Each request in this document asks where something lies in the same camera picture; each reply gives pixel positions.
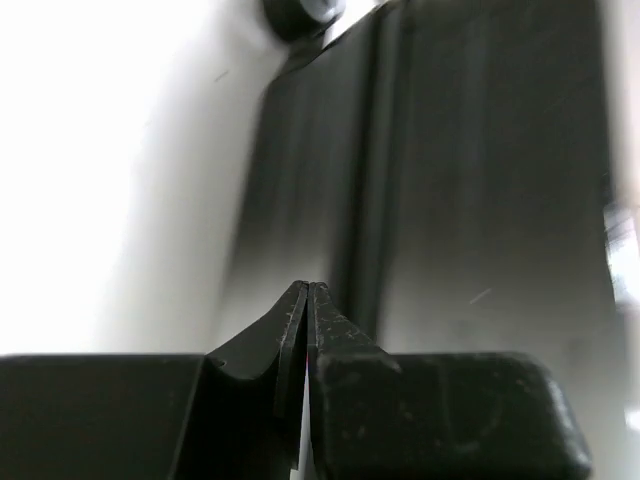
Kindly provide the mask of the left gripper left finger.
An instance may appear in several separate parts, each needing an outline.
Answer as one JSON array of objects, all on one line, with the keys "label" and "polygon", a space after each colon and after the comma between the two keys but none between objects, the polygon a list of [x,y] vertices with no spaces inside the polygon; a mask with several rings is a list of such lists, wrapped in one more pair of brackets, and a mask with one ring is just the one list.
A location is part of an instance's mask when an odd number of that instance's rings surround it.
[{"label": "left gripper left finger", "polygon": [[286,479],[298,466],[306,285],[207,354],[1,360],[5,479]]}]

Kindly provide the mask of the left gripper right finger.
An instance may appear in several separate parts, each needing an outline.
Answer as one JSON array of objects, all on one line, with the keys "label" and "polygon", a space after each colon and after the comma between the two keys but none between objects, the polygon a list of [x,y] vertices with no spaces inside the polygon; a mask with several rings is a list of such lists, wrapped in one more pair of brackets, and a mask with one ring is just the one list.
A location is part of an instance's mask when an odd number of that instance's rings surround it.
[{"label": "left gripper right finger", "polygon": [[309,287],[310,435],[322,479],[586,479],[549,370],[512,352],[391,354]]}]

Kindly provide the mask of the black white space suitcase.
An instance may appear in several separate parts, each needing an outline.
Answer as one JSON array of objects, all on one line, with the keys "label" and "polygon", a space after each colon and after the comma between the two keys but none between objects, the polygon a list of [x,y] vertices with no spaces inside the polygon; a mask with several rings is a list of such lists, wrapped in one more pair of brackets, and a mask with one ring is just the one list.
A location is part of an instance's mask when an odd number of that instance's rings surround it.
[{"label": "black white space suitcase", "polygon": [[618,330],[597,1],[395,1],[264,92],[223,309],[294,280],[396,351],[584,356]]}]

